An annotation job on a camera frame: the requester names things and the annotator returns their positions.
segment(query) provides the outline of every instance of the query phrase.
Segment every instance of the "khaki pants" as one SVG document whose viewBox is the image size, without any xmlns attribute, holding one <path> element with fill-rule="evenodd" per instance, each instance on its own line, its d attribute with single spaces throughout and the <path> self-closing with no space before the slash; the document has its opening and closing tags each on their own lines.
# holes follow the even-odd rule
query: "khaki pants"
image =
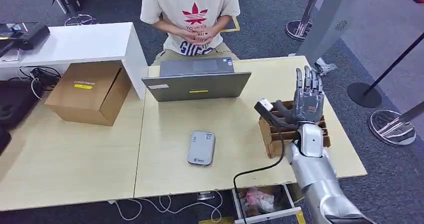
<svg viewBox="0 0 424 224">
<path fill-rule="evenodd" d="M 156 59 L 154 60 L 152 65 L 160 65 L 162 61 L 166 60 L 172 60 L 172 59 L 191 59 L 194 56 L 187 56 L 179 54 L 175 51 L 172 51 L 170 49 L 165 49 L 164 51 L 160 52 Z M 204 55 L 198 55 L 195 57 L 231 57 L 233 60 L 238 60 L 237 56 L 231 52 L 231 50 L 228 48 L 228 46 L 225 43 L 219 44 L 216 48 L 211 50 L 209 53 Z"/>
</svg>

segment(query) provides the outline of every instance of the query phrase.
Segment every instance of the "yellow label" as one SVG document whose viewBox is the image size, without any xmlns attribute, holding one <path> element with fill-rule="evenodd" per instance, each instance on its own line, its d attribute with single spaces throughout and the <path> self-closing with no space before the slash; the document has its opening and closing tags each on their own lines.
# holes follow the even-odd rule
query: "yellow label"
<svg viewBox="0 0 424 224">
<path fill-rule="evenodd" d="M 296 219 L 298 224 L 306 224 L 302 210 L 296 212 Z"/>
<path fill-rule="evenodd" d="M 192 91 L 189 91 L 189 93 L 207 93 L 207 92 L 209 92 L 209 90 L 192 90 Z"/>
<path fill-rule="evenodd" d="M 82 84 L 74 84 L 75 88 L 84 88 L 84 89 L 92 89 L 92 86 L 82 85 Z"/>
<path fill-rule="evenodd" d="M 223 217 L 218 224 L 233 224 L 233 223 L 234 223 L 234 218 Z M 205 221 L 199 221 L 198 224 L 217 224 L 217 223 L 214 223 L 212 220 L 205 220 Z"/>
</svg>

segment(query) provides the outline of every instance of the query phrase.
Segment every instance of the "gray laptop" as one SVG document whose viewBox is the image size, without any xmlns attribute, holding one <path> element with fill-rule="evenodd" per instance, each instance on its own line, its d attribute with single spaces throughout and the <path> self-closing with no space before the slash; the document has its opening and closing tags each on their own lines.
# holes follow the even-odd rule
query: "gray laptop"
<svg viewBox="0 0 424 224">
<path fill-rule="evenodd" d="M 229 57 L 169 60 L 159 77 L 142 78 L 158 102 L 233 98 L 242 93 L 250 72 L 235 73 Z"/>
</svg>

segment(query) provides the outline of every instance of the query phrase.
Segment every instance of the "white cable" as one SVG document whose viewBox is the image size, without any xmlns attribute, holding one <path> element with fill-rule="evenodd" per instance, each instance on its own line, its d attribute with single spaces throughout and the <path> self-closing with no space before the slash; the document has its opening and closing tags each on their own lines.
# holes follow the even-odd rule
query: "white cable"
<svg viewBox="0 0 424 224">
<path fill-rule="evenodd" d="M 20 72 L 19 72 L 19 71 L 21 71 L 21 68 L 24 68 L 24 66 L 20 66 L 19 68 L 17 68 L 17 70 L 16 70 L 16 75 L 18 76 L 18 78 L 19 78 L 21 81 L 25 81 L 26 79 L 28 79 L 28 77 L 24 77 L 24 78 L 22 78 L 22 77 L 21 77 Z"/>
<path fill-rule="evenodd" d="M 177 213 L 181 212 L 182 210 L 187 209 L 187 208 L 192 207 L 192 206 L 195 206 L 195 205 L 205 205 L 205 206 L 208 206 L 208 207 L 213 208 L 213 211 L 212 211 L 212 212 L 211 212 L 211 214 L 210 214 L 210 219 L 212 220 L 212 222 L 214 222 L 214 223 L 219 223 L 219 222 L 222 220 L 223 216 L 222 216 L 221 212 L 218 210 L 218 208 L 220 208 L 220 207 L 223 205 L 223 197 L 221 196 L 221 193 L 219 193 L 219 192 L 217 192 L 217 191 L 214 191 L 214 192 L 218 193 L 219 197 L 221 198 L 221 203 L 220 203 L 217 207 L 214 207 L 214 206 L 212 206 L 212 205 L 210 205 L 210 204 L 207 204 L 207 203 L 201 203 L 201 202 L 198 202 L 198 203 L 193 203 L 193 204 L 191 204 L 191 205 L 185 206 L 185 207 L 181 208 L 180 210 L 178 210 L 178 211 L 176 211 L 176 212 L 170 211 L 170 207 L 171 207 L 171 197 L 170 197 L 169 195 L 167 196 L 167 197 L 168 197 L 168 199 L 169 199 L 169 204 L 168 204 L 168 207 L 167 207 L 167 208 L 165 208 L 165 207 L 164 207 L 164 205 L 162 204 L 161 197 L 159 197 L 159 203 L 160 203 L 160 206 L 161 206 L 164 210 L 160 210 L 160 209 L 156 206 L 156 204 L 154 204 L 154 203 L 153 203 L 152 201 L 150 201 L 149 199 L 144 199 L 144 198 L 136 198 L 136 199 L 139 199 L 139 200 L 143 200 L 143 201 L 147 201 L 147 202 L 149 202 L 149 203 L 150 203 L 150 204 L 152 204 L 152 205 L 156 208 L 156 210 L 157 210 L 157 211 L 159 211 L 160 213 L 166 213 L 166 212 L 169 212 L 169 213 L 172 213 L 172 214 L 177 214 Z M 127 218 L 125 218 L 125 217 L 122 215 L 122 212 L 121 212 L 121 210 L 120 210 L 120 207 L 119 207 L 119 205 L 118 205 L 118 202 L 117 202 L 117 201 L 115 201 L 114 203 L 116 203 L 116 206 L 118 207 L 118 211 L 119 211 L 120 216 L 121 216 L 124 220 L 126 220 L 126 221 L 132 221 L 132 220 L 136 219 L 137 217 L 139 217 L 140 213 L 142 212 L 143 206 L 142 206 L 142 204 L 141 204 L 139 201 L 137 201 L 137 200 L 134 200 L 134 199 L 128 199 L 128 200 L 131 200 L 131 201 L 133 201 L 133 202 L 136 202 L 136 203 L 138 203 L 138 204 L 140 205 L 140 211 L 138 212 L 138 214 L 137 214 L 135 217 L 133 217 L 133 218 L 131 218 L 131 219 L 127 219 Z M 215 220 L 214 220 L 214 213 L 215 213 L 215 212 L 217 212 L 217 213 L 219 214 L 219 219 L 218 219 L 217 221 L 215 221 Z"/>
<path fill-rule="evenodd" d="M 31 81 L 31 90 L 32 90 L 32 92 L 34 93 L 34 95 L 35 95 L 38 99 L 42 99 L 42 98 L 40 98 L 40 97 L 37 95 L 36 91 L 34 90 L 34 82 L 35 82 L 35 81 L 38 81 L 38 80 L 39 80 L 38 78 L 34 78 L 34 79 Z"/>
<path fill-rule="evenodd" d="M 124 219 L 125 221 L 132 221 L 132 220 L 134 220 L 134 219 L 138 218 L 138 217 L 139 217 L 139 215 L 140 215 L 140 213 L 142 213 L 143 206 L 142 206 L 142 204 L 141 204 L 139 201 L 136 201 L 136 200 L 133 200 L 133 199 L 127 199 L 127 200 L 129 200 L 129 201 L 133 201 L 133 202 L 136 202 L 136 203 L 138 203 L 138 204 L 140 205 L 140 211 L 139 211 L 139 212 L 138 212 L 138 214 L 137 214 L 135 217 L 133 217 L 133 218 L 125 218 L 125 217 L 122 215 L 121 209 L 119 208 L 118 201 L 115 201 L 114 203 L 115 203 L 115 204 L 116 204 L 116 206 L 118 207 L 118 212 L 119 212 L 120 216 L 122 217 L 122 219 Z"/>
</svg>

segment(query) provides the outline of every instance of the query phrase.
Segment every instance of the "red logo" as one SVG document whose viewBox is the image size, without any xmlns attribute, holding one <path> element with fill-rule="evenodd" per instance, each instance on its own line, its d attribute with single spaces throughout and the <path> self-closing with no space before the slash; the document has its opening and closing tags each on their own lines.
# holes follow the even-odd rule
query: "red logo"
<svg viewBox="0 0 424 224">
<path fill-rule="evenodd" d="M 186 16 L 187 20 L 185 20 L 187 23 L 195 24 L 195 23 L 202 23 L 206 20 L 205 15 L 208 12 L 207 9 L 204 9 L 199 12 L 198 6 L 196 5 L 196 2 L 193 4 L 193 8 L 191 8 L 191 13 L 188 11 L 183 11 L 182 13 Z"/>
</svg>

